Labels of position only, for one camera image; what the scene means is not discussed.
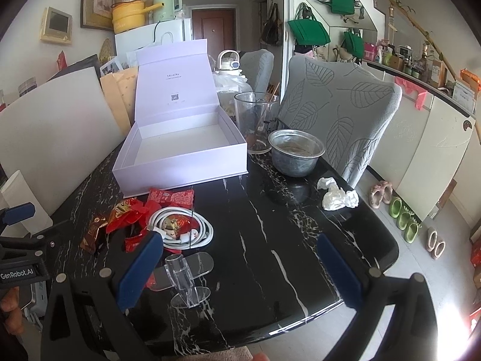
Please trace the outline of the person left hand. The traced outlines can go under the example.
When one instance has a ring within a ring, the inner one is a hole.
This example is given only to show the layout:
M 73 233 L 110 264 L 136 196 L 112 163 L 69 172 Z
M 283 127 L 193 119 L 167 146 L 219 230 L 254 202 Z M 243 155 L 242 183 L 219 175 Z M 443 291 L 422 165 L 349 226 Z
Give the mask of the person left hand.
M 4 327 L 11 335 L 21 335 L 24 332 L 22 310 L 19 307 L 20 288 L 10 288 L 1 299 L 1 311 L 6 315 Z

